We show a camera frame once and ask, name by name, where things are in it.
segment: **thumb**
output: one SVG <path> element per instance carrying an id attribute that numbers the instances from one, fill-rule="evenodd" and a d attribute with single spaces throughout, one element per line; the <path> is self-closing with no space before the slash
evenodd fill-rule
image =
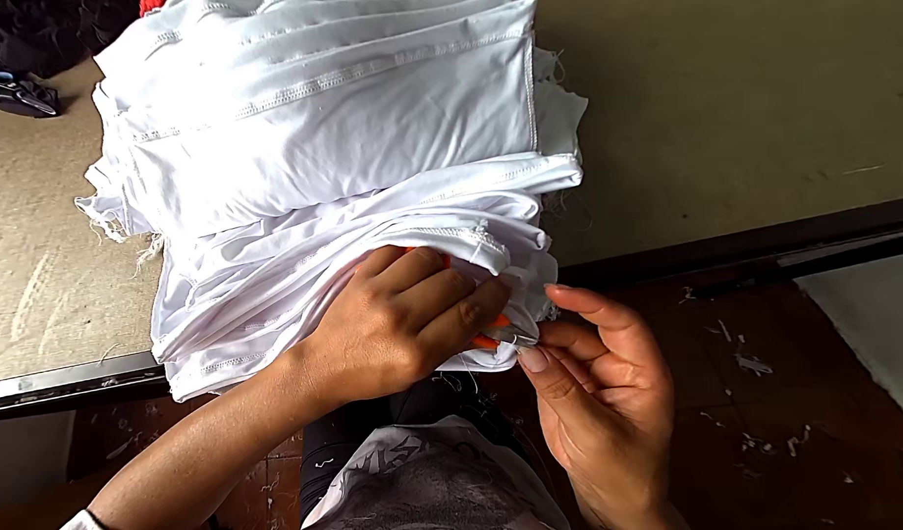
<path id="1" fill-rule="evenodd" d="M 601 404 L 545 346 L 521 348 L 517 360 L 536 389 L 565 424 L 588 424 Z"/>

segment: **black scissors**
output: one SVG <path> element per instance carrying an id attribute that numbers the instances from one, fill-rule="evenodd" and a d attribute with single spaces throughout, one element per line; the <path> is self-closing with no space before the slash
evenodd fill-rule
<path id="1" fill-rule="evenodd" d="M 17 81 L 10 72 L 0 72 L 0 110 L 21 116 L 51 118 L 58 116 L 56 101 L 56 90 L 40 87 L 32 81 Z"/>

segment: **orange scissors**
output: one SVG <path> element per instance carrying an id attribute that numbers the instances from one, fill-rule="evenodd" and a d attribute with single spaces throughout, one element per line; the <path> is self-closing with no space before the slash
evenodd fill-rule
<path id="1" fill-rule="evenodd" d="M 406 252 L 410 252 L 416 247 L 405 247 Z M 450 269 L 452 267 L 452 259 L 445 254 L 442 257 L 442 269 Z M 481 333 L 471 339 L 471 343 L 480 348 L 495 349 L 501 343 L 514 344 L 529 348 L 536 344 L 536 339 L 530 334 L 510 322 L 503 313 L 498 315 Z"/>

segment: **black fabric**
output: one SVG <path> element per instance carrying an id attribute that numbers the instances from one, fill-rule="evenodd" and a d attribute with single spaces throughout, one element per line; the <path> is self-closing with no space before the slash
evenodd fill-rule
<path id="1" fill-rule="evenodd" d="M 50 78 L 138 18 L 137 0 L 0 0 L 0 70 Z"/>
<path id="2" fill-rule="evenodd" d="M 524 461 L 514 428 L 467 373 L 437 371 L 405 392 L 347 403 L 304 428 L 301 522 L 314 509 L 354 452 L 373 430 L 387 425 L 434 424 L 445 416 L 468 420 L 482 436 Z"/>

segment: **fingernail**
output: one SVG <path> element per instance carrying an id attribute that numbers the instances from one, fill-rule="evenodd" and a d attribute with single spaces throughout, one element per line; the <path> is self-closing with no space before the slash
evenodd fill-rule
<path id="1" fill-rule="evenodd" d="M 523 367 L 533 373 L 545 370 L 550 366 L 547 356 L 538 348 L 517 348 L 517 360 Z"/>

